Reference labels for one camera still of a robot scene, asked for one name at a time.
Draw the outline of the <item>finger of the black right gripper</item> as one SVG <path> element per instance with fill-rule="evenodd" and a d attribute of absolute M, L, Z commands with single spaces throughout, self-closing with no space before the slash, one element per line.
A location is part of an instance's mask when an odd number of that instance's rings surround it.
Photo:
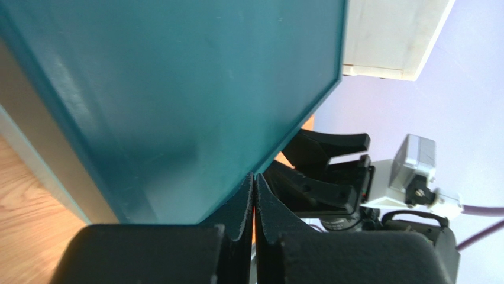
<path fill-rule="evenodd" d="M 366 133 L 327 134 L 301 129 L 282 153 L 294 167 L 326 165 L 333 157 L 367 151 L 370 142 Z"/>
<path fill-rule="evenodd" d="M 316 180 L 276 160 L 263 177 L 273 195 L 297 215 L 357 213 L 357 191 L 352 185 Z"/>

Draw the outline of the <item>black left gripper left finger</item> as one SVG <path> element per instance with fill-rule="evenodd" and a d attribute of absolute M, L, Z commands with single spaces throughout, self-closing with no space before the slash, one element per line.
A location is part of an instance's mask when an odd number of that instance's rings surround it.
<path fill-rule="evenodd" d="M 254 176 L 197 225 L 90 225 L 52 283 L 248 283 Z"/>

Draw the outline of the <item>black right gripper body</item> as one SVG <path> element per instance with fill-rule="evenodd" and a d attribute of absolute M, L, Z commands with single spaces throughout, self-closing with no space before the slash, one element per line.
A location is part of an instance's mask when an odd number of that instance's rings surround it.
<path fill-rule="evenodd" d="M 358 232 L 380 228 L 380 211 L 361 206 L 367 202 L 374 170 L 367 155 L 327 166 L 322 180 L 336 186 L 329 199 L 331 214 L 320 218 L 327 231 Z"/>

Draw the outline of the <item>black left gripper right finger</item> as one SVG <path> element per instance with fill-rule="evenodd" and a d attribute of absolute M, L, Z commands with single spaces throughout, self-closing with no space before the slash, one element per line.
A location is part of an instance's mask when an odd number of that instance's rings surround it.
<path fill-rule="evenodd" d="M 259 283 L 456 283 L 454 233 L 438 225 L 383 216 L 379 230 L 322 233 L 303 222 L 256 181 Z"/>

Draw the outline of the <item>teal drawer cabinet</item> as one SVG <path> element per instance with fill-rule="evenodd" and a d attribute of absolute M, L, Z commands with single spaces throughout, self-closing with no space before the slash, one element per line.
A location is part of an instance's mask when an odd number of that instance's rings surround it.
<path fill-rule="evenodd" d="M 339 84 L 347 1 L 2 1 L 1 134 L 89 224 L 196 224 Z"/>

